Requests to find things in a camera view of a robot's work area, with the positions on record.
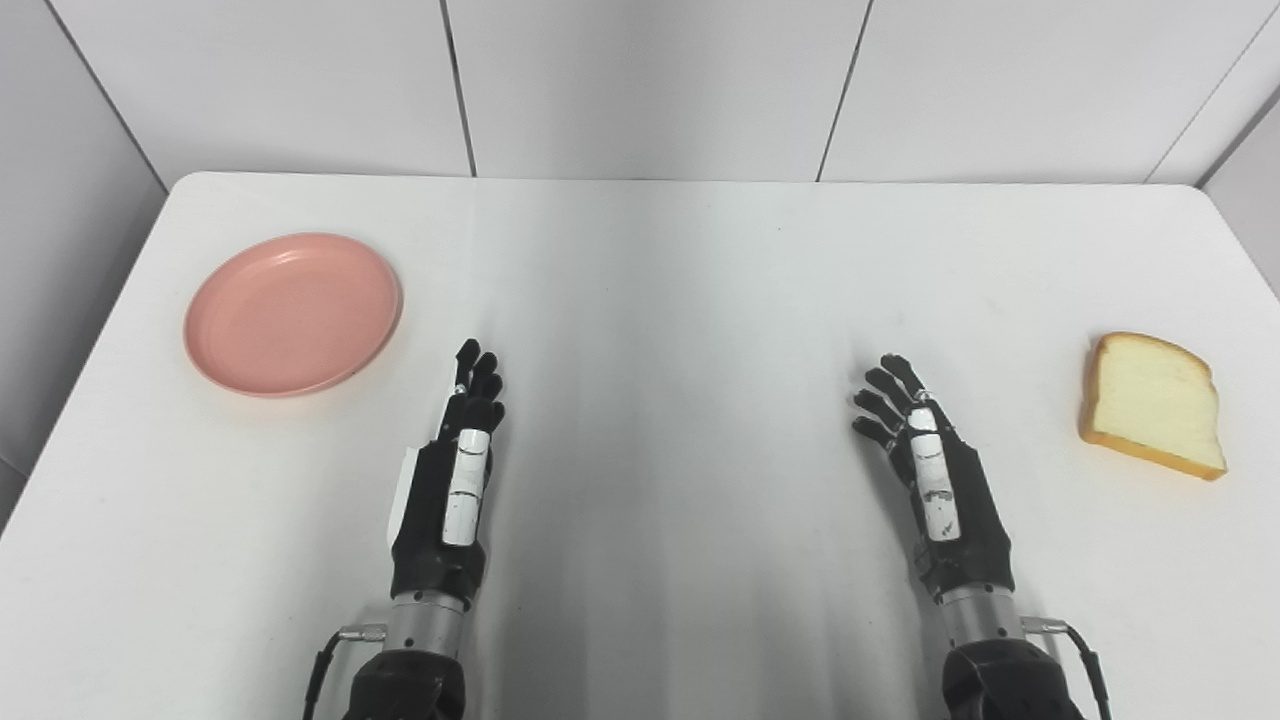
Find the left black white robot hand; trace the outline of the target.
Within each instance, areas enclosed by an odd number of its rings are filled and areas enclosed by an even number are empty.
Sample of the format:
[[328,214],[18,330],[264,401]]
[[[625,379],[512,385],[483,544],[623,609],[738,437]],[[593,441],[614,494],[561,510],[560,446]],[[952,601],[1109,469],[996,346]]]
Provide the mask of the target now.
[[390,544],[390,596],[447,596],[471,609],[486,552],[479,539],[493,469],[493,439],[506,416],[498,357],[466,340],[434,439],[411,452],[412,471]]

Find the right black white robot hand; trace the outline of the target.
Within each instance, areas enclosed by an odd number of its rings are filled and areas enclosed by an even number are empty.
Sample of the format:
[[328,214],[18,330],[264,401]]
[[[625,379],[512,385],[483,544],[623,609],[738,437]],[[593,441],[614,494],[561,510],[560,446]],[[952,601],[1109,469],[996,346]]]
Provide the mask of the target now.
[[852,429],[878,445],[916,524],[916,574],[936,600],[965,585],[1014,591],[1011,541],[979,454],[904,356],[886,354],[854,396]]

